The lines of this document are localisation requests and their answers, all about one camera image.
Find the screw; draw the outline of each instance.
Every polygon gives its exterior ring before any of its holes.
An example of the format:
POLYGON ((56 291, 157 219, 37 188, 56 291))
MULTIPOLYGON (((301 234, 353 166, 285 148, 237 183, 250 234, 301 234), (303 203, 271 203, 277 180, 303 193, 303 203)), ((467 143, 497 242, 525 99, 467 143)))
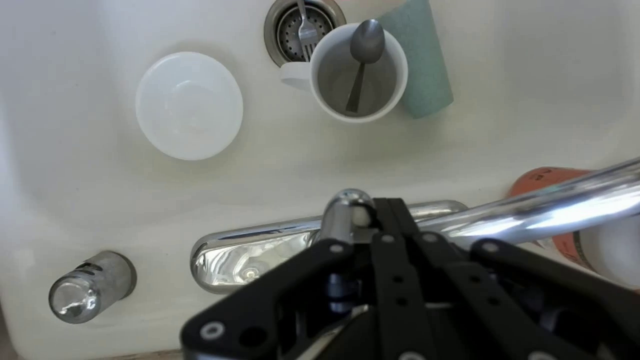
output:
POLYGON ((398 360, 425 360, 419 351, 402 351, 398 360))
POLYGON ((241 277, 244 277, 247 281, 253 281, 253 280, 261 277, 261 269, 259 267, 247 267, 244 271, 241 271, 241 277))
POLYGON ((548 351, 533 351, 533 353, 528 353, 528 360, 556 360, 556 355, 553 355, 548 351))
POLYGON ((329 249, 340 253, 340 252, 344 252, 344 246, 332 244, 332 246, 329 246, 329 249))
POLYGON ((225 324, 222 321, 208 321, 207 326, 201 328, 201 338, 202 340, 219 340, 225 334, 225 324))
POLYGON ((438 242, 438 236, 434 236, 434 234, 423 234, 423 240, 425 240, 425 242, 438 242))
POLYGON ((485 242, 485 244, 482 244, 482 249, 485 249, 485 252, 499 252, 501 246, 499 246, 497 242, 485 242))

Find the chrome knob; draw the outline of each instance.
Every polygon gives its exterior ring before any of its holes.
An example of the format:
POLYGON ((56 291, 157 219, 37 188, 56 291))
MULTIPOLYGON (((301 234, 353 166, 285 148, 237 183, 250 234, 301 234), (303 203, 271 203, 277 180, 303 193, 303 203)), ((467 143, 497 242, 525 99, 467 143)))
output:
POLYGON ((374 202, 366 192, 358 188, 338 192, 324 208, 322 225, 315 237, 335 237, 353 244, 357 228, 370 223, 369 208, 374 208, 374 202))
POLYGON ((63 321, 83 324, 132 294, 134 285, 134 265, 116 252, 101 252, 55 281, 49 304, 63 321))

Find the bolt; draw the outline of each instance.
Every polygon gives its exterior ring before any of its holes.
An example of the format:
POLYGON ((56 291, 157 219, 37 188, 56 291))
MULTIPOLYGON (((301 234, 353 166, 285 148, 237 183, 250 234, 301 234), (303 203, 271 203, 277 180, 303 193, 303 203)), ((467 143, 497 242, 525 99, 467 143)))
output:
POLYGON ((401 360, 425 360, 425 355, 419 351, 402 351, 401 360))
POLYGON ((434 236, 434 234, 423 234, 423 240, 425 240, 425 242, 438 242, 438 236, 434 236))
POLYGON ((533 353, 528 353, 528 360, 556 360, 556 355, 553 355, 548 351, 533 351, 533 353))
POLYGON ((207 326, 201 328, 201 338, 202 340, 219 340, 225 334, 225 324, 222 321, 208 321, 207 326))
POLYGON ((332 246, 329 246, 329 249, 340 253, 340 252, 344 252, 344 246, 332 244, 332 246))
POLYGON ((485 249, 485 252, 499 252, 501 246, 499 246, 497 242, 485 242, 485 244, 482 244, 482 249, 485 249))

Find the hole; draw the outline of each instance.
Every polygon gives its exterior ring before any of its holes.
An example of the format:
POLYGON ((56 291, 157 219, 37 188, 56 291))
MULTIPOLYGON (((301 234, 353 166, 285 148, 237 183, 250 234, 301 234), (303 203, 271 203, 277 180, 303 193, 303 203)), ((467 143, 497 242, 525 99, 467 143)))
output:
POLYGON ((207 326, 201 328, 202 340, 219 340, 222 334, 225 334, 222 321, 208 321, 207 326))
POLYGON ((501 300, 494 297, 494 295, 486 297, 486 302, 488 302, 490 306, 501 306, 501 300))
POLYGON ((267 342, 267 329, 265 328, 249 328, 241 334, 241 344, 247 348, 259 348, 267 342))

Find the chrome pipe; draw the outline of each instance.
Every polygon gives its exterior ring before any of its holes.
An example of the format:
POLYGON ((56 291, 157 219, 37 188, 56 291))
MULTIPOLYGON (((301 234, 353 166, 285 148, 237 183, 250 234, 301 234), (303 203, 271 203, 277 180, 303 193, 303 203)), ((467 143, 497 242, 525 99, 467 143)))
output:
POLYGON ((420 229, 441 231, 469 247, 481 237, 540 240, 635 214, 640 214, 640 157, 530 193, 432 218, 423 221, 420 229))

